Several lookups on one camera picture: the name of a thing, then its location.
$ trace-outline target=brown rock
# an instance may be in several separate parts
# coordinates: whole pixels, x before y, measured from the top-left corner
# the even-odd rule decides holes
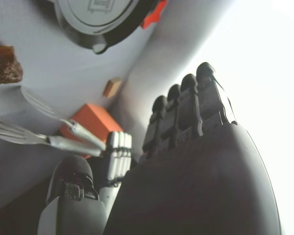
[[[20,82],[23,69],[17,61],[13,47],[0,46],[0,84]]]

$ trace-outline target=gray surface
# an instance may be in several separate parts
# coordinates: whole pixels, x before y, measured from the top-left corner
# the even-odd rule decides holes
[[[84,103],[108,108],[102,96],[109,79],[125,80],[153,28],[137,29],[103,55],[72,43],[60,30],[50,2],[0,0],[0,44],[15,47],[24,69],[19,84],[0,85],[0,118],[29,130],[53,134],[60,122],[37,112],[19,85],[31,88],[68,117]],[[48,146],[22,146],[0,140],[0,208],[50,175],[68,153]]]
[[[168,5],[111,108],[113,116],[133,136],[136,159],[142,153],[153,102],[167,94],[234,1],[172,0]]]

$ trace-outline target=robotic hand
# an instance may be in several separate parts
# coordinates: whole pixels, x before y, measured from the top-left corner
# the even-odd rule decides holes
[[[265,166],[208,63],[152,110],[144,155],[124,178],[122,137],[110,134],[103,187],[122,186],[108,221],[87,162],[68,158],[53,174],[39,235],[281,234]]]

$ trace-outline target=bright light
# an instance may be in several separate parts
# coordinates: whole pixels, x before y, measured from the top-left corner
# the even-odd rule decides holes
[[[294,235],[294,0],[238,0],[182,74],[204,61],[253,137]]]

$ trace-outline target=metal utensil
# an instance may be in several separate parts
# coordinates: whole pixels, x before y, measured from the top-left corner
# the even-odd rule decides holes
[[[0,120],[0,139],[17,144],[46,144],[61,150],[72,151],[98,157],[101,150],[90,145],[69,140],[61,136],[34,134],[22,127],[7,124]]]
[[[85,127],[79,124],[77,121],[72,119],[67,120],[65,115],[57,111],[53,108],[50,104],[45,102],[42,98],[31,92],[29,89],[25,87],[21,87],[22,94],[24,98],[34,106],[38,111],[42,112],[43,114],[47,115],[50,118],[54,118],[64,122],[69,128],[69,131],[74,134],[75,136],[79,137],[82,140],[85,140],[101,150],[106,149],[106,145],[96,136],[94,136],[90,131],[88,131]]]

